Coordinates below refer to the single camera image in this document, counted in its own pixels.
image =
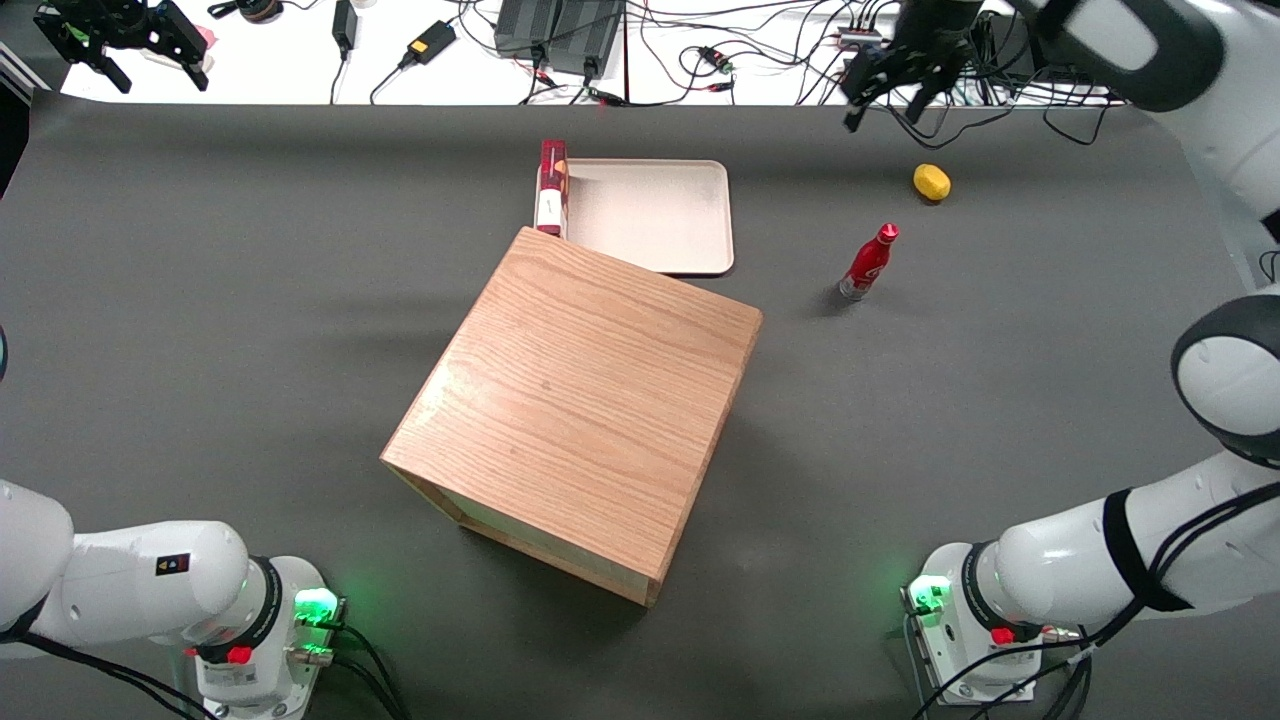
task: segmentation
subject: table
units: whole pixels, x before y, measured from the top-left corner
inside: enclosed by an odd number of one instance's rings
[[[284,13],[266,24],[251,24],[238,14],[212,19],[205,12],[209,0],[182,0],[183,12],[197,24],[206,26],[219,40],[210,50],[215,64],[209,73],[209,90],[200,92],[182,72],[165,68],[143,59],[137,51],[111,51],[122,69],[133,79],[133,90],[122,95],[111,83],[83,65],[73,67],[63,85],[63,92],[77,97],[105,102],[198,102],[198,104],[271,104],[303,105],[326,104],[329,88],[339,67],[338,49],[330,36],[333,0],[300,0],[310,10],[287,5]],[[777,50],[776,56],[791,56],[799,47],[804,55],[826,33],[847,23],[861,3],[838,0],[773,0],[751,10],[731,15],[708,18],[686,17],[678,13],[724,10],[748,5],[742,0],[652,0],[646,3],[654,17],[664,20],[705,22],[716,26],[763,29],[730,33],[718,29],[689,29],[657,27],[653,22],[640,22],[644,9],[637,1],[628,6],[632,13],[627,26],[631,58],[631,90],[636,102],[659,102],[680,99],[682,105],[817,105],[828,88],[815,72],[804,67],[781,67],[759,56],[745,55],[735,59],[737,86],[733,96],[728,92],[685,92],[689,76],[680,68],[681,51],[689,46],[742,40],[744,36]],[[878,1],[870,6],[878,6]],[[844,6],[836,22],[832,14]],[[984,9],[1010,14],[1002,0],[986,0]],[[481,0],[454,23],[458,40],[426,67],[413,67],[402,73],[378,94],[381,105],[515,105],[530,92],[529,70],[513,60],[500,59],[484,45],[493,44],[493,29],[484,18],[493,19],[500,8],[499,0]],[[361,27],[357,47],[352,51],[348,69],[337,91],[337,102],[343,105],[369,104],[370,92],[394,68],[404,53],[404,46],[435,20],[448,20],[458,15],[458,5],[451,0],[378,0],[366,10],[357,10]],[[886,4],[876,14],[876,27],[892,36],[896,6]],[[777,19],[769,20],[771,15]],[[595,87],[623,95],[622,26],[613,55]],[[726,53],[746,50],[744,45],[727,46]],[[832,72],[838,69],[840,58],[835,45],[820,46],[812,59],[814,67]],[[692,53],[685,55],[690,67],[696,61]],[[563,91],[540,94],[534,104],[567,104],[576,95],[581,76],[552,72],[552,77],[566,85]],[[698,82],[698,87],[717,76]],[[805,90],[819,85],[805,96]],[[911,87],[895,95],[895,105],[905,105],[914,95]],[[832,104],[842,104],[835,92]],[[1024,104],[1044,104],[1047,97],[1023,97]],[[1102,97],[1089,102],[1103,102]]]
[[[724,163],[737,264],[690,282],[765,314],[648,614],[460,530],[378,462],[527,223],[547,135]],[[936,208],[909,186],[923,159],[955,179]],[[827,304],[884,220],[893,264],[861,306]],[[881,113],[849,136],[820,108],[42,97],[0,228],[5,479],[86,532],[221,519],[308,557],[433,720],[910,716],[897,585],[943,542],[1213,452],[1169,351],[1242,291],[1178,147],[1128,111],[1092,149],[1014,113],[925,154]],[[1257,628],[1277,610],[1133,625],[1085,717],[1272,717]],[[96,650],[165,673],[146,642]],[[164,717],[52,660],[6,664],[0,697],[6,720]],[[321,679],[311,717],[374,716]]]

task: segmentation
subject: red bottle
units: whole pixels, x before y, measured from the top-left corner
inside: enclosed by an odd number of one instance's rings
[[[840,295],[856,302],[872,288],[872,283],[879,277],[884,265],[888,265],[888,249],[897,240],[897,225],[884,223],[876,237],[867,241],[867,245],[854,256],[854,264],[840,279]]]

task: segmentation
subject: lemon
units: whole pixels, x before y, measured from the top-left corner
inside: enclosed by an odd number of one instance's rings
[[[915,190],[934,202],[951,195],[951,178],[937,165],[925,163],[915,168],[915,176],[911,179],[915,183]]]

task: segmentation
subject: wooden box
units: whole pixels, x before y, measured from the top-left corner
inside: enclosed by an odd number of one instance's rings
[[[463,527],[653,606],[762,320],[525,228],[383,462]]]

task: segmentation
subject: beige tray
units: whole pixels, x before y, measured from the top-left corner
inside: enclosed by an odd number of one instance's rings
[[[714,160],[568,159],[564,240],[666,274],[733,266],[728,172]]]

